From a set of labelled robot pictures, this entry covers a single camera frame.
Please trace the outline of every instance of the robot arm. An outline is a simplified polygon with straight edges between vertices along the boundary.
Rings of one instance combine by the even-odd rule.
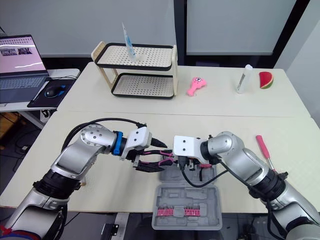
[[[217,164],[219,155],[221,164],[246,184],[249,194],[270,209],[279,232],[288,240],[320,239],[320,216],[315,207],[285,180],[287,174],[269,169],[231,132],[221,132],[208,140],[175,136],[173,146],[174,155],[202,164]]]
[[[156,141],[145,126],[133,130],[128,138],[124,138],[122,132],[112,132],[99,124],[83,128],[80,137],[66,147],[44,177],[33,184],[7,221],[3,236],[8,240],[18,236],[17,239],[23,239],[23,236],[37,240],[59,239],[66,222],[70,195],[80,188],[80,181],[95,163],[97,155],[112,153],[121,160],[133,157],[139,163],[137,153]]]
[[[131,160],[137,170],[162,171],[158,164],[144,166],[139,161],[140,154],[144,154],[143,150],[150,145],[165,146],[152,138],[145,126],[133,130],[128,138],[124,138],[122,132],[111,132],[99,124],[84,127],[80,137],[66,147],[44,177],[33,184],[7,221],[3,236],[8,240],[23,239],[24,236],[25,239],[58,240],[66,222],[70,195],[79,189],[81,179],[95,163],[97,155],[111,153],[121,160]],[[209,140],[175,136],[173,153],[178,156],[182,170],[187,158],[197,159],[202,164],[223,164],[249,188],[251,196],[260,198],[267,205],[279,232],[287,240],[320,240],[317,210],[285,180],[285,174],[269,169],[231,132],[222,132]]]

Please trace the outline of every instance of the laptop keyboard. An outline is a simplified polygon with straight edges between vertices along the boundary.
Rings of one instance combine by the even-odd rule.
[[[0,90],[36,88],[43,79],[43,76],[2,79],[0,80]]]

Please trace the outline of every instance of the gray tool case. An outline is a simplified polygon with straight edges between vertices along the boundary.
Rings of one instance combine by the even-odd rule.
[[[208,230],[222,228],[222,214],[218,188],[210,183],[202,188],[192,187],[184,179],[176,166],[163,166],[160,181],[155,191],[152,228],[154,230]],[[203,168],[200,181],[200,168],[184,170],[189,180],[197,185],[203,184],[216,175],[216,167]],[[158,208],[172,209],[173,216],[157,216]],[[185,208],[199,209],[200,216],[185,216]]]

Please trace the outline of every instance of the red screwdriver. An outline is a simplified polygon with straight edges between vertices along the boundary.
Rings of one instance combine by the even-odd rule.
[[[269,166],[270,168],[273,170],[273,171],[276,171],[272,162],[271,162],[271,159],[270,159],[270,154],[269,154],[269,151],[265,145],[265,142],[264,142],[264,139],[262,138],[261,135],[257,135],[255,136],[256,138],[256,141],[258,142],[258,145],[260,147],[260,150],[261,152],[263,153],[263,156],[268,160],[268,163],[269,163]]]

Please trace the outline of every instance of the white table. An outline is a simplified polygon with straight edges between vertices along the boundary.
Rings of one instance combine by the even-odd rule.
[[[320,130],[310,117],[239,117],[171,114],[136,114],[57,111],[45,125],[16,174],[0,196],[0,205],[16,207],[49,170],[60,154],[69,131],[98,118],[128,118],[147,123],[155,138],[172,147],[174,135],[207,138],[222,131],[238,135],[246,147],[263,159],[255,136],[261,134],[278,171],[288,171],[288,181],[320,211]],[[134,124],[103,122],[110,130],[127,136]],[[87,174],[87,185],[71,195],[70,211],[152,212],[158,173],[139,172],[117,156],[102,155]],[[244,185],[229,173],[216,182],[223,213],[265,213],[265,206],[253,199]]]
[[[66,69],[50,69],[48,70],[49,76],[51,78],[61,78],[65,76],[74,76],[78,77],[80,74],[80,70],[76,68],[66,68]],[[45,82],[39,92],[47,85],[48,82]],[[28,119],[31,123],[36,125],[38,128],[42,129],[44,127],[44,123],[41,122],[34,115],[29,113],[28,111],[36,111],[36,110],[51,110],[56,109],[56,107],[27,107],[29,101],[25,102],[11,102],[11,103],[1,103],[0,104],[0,113],[1,112],[19,112],[22,116]]]
[[[97,66],[90,62],[58,111],[108,113],[148,113],[202,116],[310,117],[310,114],[282,69],[267,69],[274,75],[269,89],[260,89],[259,72],[255,69],[251,84],[244,94],[237,94],[243,68],[178,66],[178,94],[172,99],[128,98],[112,95]],[[202,77],[207,86],[196,96],[186,94],[193,77]]]

